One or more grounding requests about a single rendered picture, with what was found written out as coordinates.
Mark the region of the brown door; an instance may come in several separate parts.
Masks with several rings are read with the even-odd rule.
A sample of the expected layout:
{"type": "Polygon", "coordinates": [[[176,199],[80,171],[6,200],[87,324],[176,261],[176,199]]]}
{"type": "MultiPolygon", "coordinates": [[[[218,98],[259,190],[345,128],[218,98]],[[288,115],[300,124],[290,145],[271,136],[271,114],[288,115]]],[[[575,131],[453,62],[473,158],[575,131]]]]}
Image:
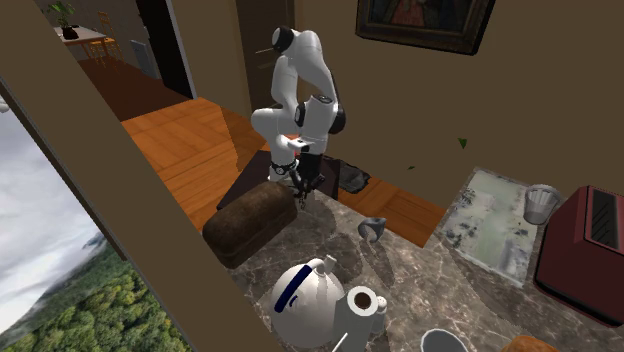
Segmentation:
{"type": "Polygon", "coordinates": [[[278,53],[272,47],[274,31],[294,26],[294,0],[236,0],[251,108],[275,105],[271,82],[278,53]]]}

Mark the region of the dark robot stand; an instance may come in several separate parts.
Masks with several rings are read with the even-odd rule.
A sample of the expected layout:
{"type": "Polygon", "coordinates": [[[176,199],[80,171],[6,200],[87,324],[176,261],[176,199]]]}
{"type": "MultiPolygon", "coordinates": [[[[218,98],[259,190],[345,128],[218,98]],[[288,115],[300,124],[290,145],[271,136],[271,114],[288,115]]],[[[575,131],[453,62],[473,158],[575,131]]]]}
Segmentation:
{"type": "MultiPolygon", "coordinates": [[[[230,189],[225,193],[224,197],[217,204],[216,209],[221,210],[241,195],[253,189],[255,186],[267,181],[270,158],[271,156],[269,151],[257,151],[230,189]]],[[[320,171],[325,177],[325,182],[318,188],[318,190],[337,200],[340,177],[340,161],[329,157],[323,157],[320,171]]]]}

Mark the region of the grey radiator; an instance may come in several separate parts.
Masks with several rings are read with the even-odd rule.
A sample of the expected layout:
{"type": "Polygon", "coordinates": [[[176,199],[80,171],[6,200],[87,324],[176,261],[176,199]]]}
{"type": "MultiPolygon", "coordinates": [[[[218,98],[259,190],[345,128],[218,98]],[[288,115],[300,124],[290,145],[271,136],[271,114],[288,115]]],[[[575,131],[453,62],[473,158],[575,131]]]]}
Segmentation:
{"type": "Polygon", "coordinates": [[[147,45],[136,40],[130,40],[130,45],[135,54],[141,72],[150,78],[158,79],[159,76],[155,66],[152,63],[147,45]]]}

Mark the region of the pale mottled cutting board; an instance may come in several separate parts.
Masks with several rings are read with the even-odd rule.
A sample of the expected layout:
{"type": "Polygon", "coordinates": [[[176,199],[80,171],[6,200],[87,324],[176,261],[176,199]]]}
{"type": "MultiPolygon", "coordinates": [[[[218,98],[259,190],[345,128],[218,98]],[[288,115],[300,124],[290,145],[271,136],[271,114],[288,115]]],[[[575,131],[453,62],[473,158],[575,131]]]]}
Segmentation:
{"type": "Polygon", "coordinates": [[[527,278],[538,227],[524,219],[527,187],[475,169],[441,233],[460,256],[515,286],[527,278]]]}

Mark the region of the yellow wooden chair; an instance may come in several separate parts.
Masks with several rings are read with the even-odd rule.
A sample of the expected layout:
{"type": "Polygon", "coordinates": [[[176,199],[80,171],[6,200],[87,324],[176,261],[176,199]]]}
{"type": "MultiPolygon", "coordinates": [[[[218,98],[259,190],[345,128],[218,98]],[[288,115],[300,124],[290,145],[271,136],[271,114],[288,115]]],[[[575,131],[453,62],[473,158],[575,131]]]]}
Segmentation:
{"type": "Polygon", "coordinates": [[[104,56],[125,63],[125,58],[119,42],[116,40],[110,17],[106,12],[99,11],[98,18],[106,37],[103,40],[93,41],[88,44],[92,57],[97,64],[101,63],[102,65],[104,65],[104,56]]]}

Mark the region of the green plant in black pot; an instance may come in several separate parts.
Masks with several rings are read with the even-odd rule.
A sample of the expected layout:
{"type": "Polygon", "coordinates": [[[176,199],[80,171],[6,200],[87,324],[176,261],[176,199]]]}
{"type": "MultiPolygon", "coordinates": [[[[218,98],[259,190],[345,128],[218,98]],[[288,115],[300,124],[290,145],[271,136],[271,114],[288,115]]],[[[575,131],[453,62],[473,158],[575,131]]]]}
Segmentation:
{"type": "Polygon", "coordinates": [[[75,12],[75,8],[71,4],[63,2],[62,0],[56,0],[55,2],[47,5],[46,11],[48,13],[56,13],[56,21],[61,28],[61,34],[64,39],[76,40],[79,38],[78,33],[69,23],[69,17],[75,12]]]}

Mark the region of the black cloth bag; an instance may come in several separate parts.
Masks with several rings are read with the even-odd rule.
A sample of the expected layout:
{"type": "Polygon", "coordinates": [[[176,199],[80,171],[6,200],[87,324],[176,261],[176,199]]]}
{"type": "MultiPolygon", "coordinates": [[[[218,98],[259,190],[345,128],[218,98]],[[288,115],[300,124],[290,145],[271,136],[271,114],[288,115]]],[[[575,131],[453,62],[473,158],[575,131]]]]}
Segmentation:
{"type": "Polygon", "coordinates": [[[368,184],[371,176],[363,170],[351,164],[340,161],[339,187],[350,193],[357,194],[368,184]]]}

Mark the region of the grey mesh bin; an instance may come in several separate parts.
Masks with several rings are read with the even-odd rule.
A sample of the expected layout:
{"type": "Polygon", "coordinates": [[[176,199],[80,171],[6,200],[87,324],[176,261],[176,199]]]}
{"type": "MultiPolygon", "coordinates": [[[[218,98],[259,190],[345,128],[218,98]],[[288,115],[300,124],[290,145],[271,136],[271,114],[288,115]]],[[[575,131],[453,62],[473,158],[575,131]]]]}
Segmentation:
{"type": "Polygon", "coordinates": [[[533,225],[545,224],[562,197],[558,190],[546,184],[534,184],[525,191],[524,219],[533,225]]]}

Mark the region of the window with landscape view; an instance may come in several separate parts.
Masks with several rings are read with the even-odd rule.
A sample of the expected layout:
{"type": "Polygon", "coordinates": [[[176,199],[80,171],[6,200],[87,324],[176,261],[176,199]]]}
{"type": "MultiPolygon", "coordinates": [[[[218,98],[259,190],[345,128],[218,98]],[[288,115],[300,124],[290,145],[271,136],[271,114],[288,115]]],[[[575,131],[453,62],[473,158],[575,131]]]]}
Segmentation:
{"type": "Polygon", "coordinates": [[[194,352],[2,97],[0,352],[194,352]]]}

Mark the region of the white table with orange legs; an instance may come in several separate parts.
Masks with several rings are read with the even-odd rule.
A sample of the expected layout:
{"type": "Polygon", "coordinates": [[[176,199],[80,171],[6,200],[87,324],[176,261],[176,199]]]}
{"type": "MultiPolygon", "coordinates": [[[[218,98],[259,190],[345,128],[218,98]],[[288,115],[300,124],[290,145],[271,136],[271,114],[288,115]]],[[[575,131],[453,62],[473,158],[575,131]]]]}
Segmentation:
{"type": "Polygon", "coordinates": [[[109,61],[113,64],[116,61],[116,58],[111,54],[111,51],[108,48],[111,40],[109,40],[106,34],[102,34],[82,26],[72,28],[72,30],[76,33],[77,37],[74,39],[66,39],[64,37],[63,29],[61,27],[54,27],[54,31],[66,46],[79,46],[83,49],[83,52],[88,58],[95,59],[100,63],[109,61]],[[90,49],[92,42],[99,42],[101,49],[92,51],[90,49]]]}

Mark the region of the brown bread loaf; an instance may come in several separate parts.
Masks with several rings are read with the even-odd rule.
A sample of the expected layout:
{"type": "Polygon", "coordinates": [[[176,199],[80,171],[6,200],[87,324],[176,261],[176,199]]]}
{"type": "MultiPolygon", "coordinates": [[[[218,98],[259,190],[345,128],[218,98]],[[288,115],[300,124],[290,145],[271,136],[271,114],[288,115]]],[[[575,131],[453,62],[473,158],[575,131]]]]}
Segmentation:
{"type": "Polygon", "coordinates": [[[266,181],[218,210],[204,224],[202,237],[223,266],[235,269],[297,215],[292,190],[266,181]]]}

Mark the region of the dark framed wall picture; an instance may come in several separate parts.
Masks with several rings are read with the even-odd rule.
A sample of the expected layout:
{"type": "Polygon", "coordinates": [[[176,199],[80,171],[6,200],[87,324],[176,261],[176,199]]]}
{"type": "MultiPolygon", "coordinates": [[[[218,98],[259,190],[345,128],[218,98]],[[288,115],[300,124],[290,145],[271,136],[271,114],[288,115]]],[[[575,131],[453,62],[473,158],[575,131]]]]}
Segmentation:
{"type": "Polygon", "coordinates": [[[496,0],[358,0],[356,35],[474,55],[496,0]]]}

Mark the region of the dark red toaster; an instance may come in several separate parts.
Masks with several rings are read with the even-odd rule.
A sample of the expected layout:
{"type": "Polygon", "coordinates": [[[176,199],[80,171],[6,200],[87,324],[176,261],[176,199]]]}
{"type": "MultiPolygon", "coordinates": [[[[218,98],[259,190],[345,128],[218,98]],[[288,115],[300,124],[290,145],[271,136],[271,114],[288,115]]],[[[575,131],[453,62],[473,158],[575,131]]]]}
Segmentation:
{"type": "Polygon", "coordinates": [[[624,325],[624,196],[577,189],[544,229],[534,282],[605,325],[624,325]]]}

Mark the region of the orange round bread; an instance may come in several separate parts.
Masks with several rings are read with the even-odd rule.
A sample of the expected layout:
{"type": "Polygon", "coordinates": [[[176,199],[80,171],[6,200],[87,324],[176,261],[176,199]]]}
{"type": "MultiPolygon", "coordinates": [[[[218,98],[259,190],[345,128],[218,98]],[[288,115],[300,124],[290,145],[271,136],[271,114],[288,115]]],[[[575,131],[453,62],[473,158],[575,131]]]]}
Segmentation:
{"type": "Polygon", "coordinates": [[[500,352],[560,352],[558,349],[532,336],[516,336],[500,352]]]}

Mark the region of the grey bowl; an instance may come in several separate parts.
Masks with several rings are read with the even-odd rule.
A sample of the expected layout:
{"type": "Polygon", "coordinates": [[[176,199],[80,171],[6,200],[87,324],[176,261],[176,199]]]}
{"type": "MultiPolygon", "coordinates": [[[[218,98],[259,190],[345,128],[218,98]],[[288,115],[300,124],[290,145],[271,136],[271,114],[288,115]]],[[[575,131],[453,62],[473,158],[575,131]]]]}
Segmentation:
{"type": "Polygon", "coordinates": [[[456,335],[439,328],[430,329],[423,334],[420,350],[421,352],[468,352],[456,335]]]}

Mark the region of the small white shaker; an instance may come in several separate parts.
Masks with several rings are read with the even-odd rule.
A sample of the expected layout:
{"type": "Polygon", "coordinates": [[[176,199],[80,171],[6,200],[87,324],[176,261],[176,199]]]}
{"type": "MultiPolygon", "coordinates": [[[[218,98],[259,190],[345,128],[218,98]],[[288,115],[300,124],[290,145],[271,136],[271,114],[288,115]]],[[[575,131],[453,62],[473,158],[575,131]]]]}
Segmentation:
{"type": "Polygon", "coordinates": [[[385,317],[387,313],[387,299],[383,296],[377,297],[378,309],[376,312],[375,320],[371,329],[372,333],[379,334],[385,329],[385,317]]]}

